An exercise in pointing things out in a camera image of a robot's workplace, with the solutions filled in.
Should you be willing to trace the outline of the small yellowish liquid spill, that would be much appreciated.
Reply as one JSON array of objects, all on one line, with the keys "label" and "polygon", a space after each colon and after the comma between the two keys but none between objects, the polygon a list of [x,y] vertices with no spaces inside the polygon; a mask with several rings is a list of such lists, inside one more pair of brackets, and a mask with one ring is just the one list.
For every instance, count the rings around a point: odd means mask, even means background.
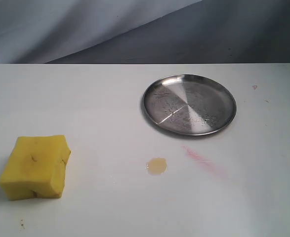
[{"label": "small yellowish liquid spill", "polygon": [[167,169],[165,158],[153,158],[146,163],[146,169],[151,175],[161,175]]}]

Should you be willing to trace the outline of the round steel plate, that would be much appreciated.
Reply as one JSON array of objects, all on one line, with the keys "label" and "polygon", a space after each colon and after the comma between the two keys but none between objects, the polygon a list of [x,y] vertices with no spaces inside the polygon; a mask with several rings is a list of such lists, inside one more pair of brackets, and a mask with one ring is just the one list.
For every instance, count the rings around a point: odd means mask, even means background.
[{"label": "round steel plate", "polygon": [[157,128],[182,136],[204,136],[226,128],[237,112],[236,100],[218,82],[191,74],[167,76],[144,92],[141,109]]}]

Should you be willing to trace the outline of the yellow sponge block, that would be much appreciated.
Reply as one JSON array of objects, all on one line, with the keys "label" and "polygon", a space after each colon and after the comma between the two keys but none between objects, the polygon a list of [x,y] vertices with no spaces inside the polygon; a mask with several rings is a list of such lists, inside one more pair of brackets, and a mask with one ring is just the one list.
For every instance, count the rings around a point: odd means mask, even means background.
[{"label": "yellow sponge block", "polygon": [[0,187],[9,200],[60,198],[70,154],[64,135],[18,137]]}]

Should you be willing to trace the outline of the grey-blue backdrop cloth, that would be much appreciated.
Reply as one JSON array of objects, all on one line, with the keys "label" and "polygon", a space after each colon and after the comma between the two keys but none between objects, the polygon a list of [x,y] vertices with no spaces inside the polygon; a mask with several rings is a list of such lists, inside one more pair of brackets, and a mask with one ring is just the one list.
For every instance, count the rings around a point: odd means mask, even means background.
[{"label": "grey-blue backdrop cloth", "polygon": [[0,64],[166,64],[204,0],[0,0]]}]

